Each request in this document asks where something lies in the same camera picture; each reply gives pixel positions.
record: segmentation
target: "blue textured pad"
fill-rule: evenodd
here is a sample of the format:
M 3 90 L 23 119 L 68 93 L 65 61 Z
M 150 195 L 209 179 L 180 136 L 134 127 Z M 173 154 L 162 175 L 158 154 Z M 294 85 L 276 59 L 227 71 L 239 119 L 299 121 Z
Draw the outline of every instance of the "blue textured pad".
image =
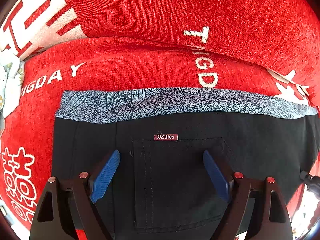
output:
M 219 167 L 214 162 L 214 159 L 207 150 L 205 150 L 203 153 L 203 164 L 205 166 L 205 169 L 207 170 L 207 173 L 209 174 L 211 182 L 213 183 L 219 197 L 229 202 L 229 183 L 223 176 Z
M 93 182 L 92 193 L 90 195 L 90 199 L 93 204 L 104 196 L 119 163 L 120 153 L 118 150 L 115 150 L 96 180 Z

